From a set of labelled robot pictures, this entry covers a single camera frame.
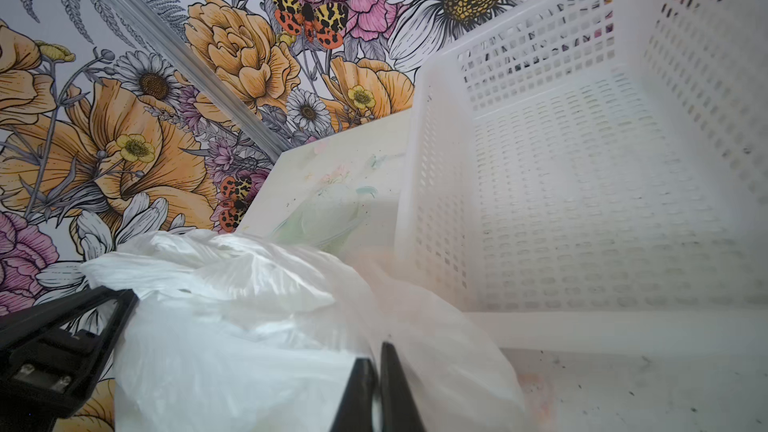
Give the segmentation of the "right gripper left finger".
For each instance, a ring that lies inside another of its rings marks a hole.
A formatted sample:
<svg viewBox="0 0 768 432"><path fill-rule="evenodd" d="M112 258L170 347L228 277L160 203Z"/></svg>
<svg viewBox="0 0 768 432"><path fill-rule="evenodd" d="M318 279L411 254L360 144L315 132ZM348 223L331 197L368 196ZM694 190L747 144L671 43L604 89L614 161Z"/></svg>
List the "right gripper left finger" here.
<svg viewBox="0 0 768 432"><path fill-rule="evenodd" d="M331 432L373 432L377 372L369 358L355 360Z"/></svg>

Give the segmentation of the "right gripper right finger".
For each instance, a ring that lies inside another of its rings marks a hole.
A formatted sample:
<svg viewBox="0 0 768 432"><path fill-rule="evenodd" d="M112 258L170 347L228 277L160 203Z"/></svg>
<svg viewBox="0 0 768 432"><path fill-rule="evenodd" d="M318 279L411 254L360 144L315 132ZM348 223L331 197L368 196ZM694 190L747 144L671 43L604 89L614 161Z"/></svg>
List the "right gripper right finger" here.
<svg viewBox="0 0 768 432"><path fill-rule="evenodd" d="M425 432L395 346L383 342L380 364L383 432Z"/></svg>

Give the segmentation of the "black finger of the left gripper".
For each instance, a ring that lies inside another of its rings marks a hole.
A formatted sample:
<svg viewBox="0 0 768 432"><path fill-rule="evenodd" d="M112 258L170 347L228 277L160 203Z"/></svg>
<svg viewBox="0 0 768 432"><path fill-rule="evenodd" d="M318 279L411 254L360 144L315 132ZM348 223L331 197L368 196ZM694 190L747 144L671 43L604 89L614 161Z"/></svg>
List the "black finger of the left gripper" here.
<svg viewBox="0 0 768 432"><path fill-rule="evenodd" d="M1 429L51 431L86 404L139 298L101 286L1 318ZM99 333L66 324L102 305Z"/></svg>

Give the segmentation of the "translucent white plastic bag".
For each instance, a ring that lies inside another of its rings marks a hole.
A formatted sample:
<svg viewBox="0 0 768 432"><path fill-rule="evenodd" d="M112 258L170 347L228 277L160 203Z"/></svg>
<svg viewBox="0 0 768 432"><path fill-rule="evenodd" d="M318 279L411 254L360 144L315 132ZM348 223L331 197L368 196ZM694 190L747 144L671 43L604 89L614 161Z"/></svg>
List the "translucent white plastic bag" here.
<svg viewBox="0 0 768 432"><path fill-rule="evenodd" d="M429 431L530 431L493 340L371 257L148 233L84 263L139 299L115 352L120 431L326 431L357 359L392 344Z"/></svg>

